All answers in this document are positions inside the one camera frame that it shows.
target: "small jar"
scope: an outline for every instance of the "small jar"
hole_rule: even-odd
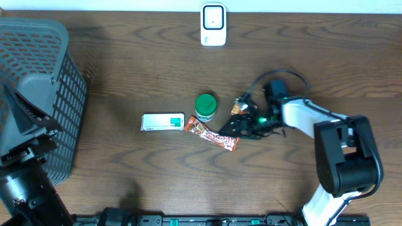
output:
[[[195,101],[195,113],[202,122],[211,121],[216,113],[217,102],[210,94],[202,94]]]

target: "brown tabletop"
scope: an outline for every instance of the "brown tabletop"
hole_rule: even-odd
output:
[[[314,103],[371,122],[385,178],[347,213],[373,225],[402,222],[402,15],[229,13],[225,46],[200,44],[198,13],[6,11],[54,19],[90,78],[71,177],[56,187],[70,213],[105,207],[166,215],[295,211],[318,186],[313,139],[242,140],[228,152],[181,131],[140,131],[145,112],[194,115],[197,95],[214,92],[219,130],[234,99],[261,73],[287,68],[312,84]],[[293,94],[302,83],[288,75]],[[265,109],[263,93],[254,98]],[[1,205],[0,221],[9,218]]]

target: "black square outline on device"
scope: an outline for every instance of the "black square outline on device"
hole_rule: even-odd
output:
[[[206,7],[220,7],[222,9],[222,26],[220,28],[206,28],[205,27],[205,8]],[[222,6],[206,5],[202,8],[202,26],[205,30],[221,30],[225,26],[224,8]]]

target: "orange object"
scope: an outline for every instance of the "orange object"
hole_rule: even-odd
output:
[[[216,132],[212,132],[205,124],[198,121],[194,116],[190,118],[187,125],[184,127],[184,131],[192,132],[230,151],[236,150],[240,140],[238,137],[220,136]]]

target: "gray basket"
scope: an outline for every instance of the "gray basket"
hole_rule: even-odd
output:
[[[50,20],[0,18],[0,83],[7,83],[63,127],[43,165],[54,185],[69,176],[87,101],[87,85],[67,52],[65,27]],[[16,127],[0,86],[0,154],[30,137]]]

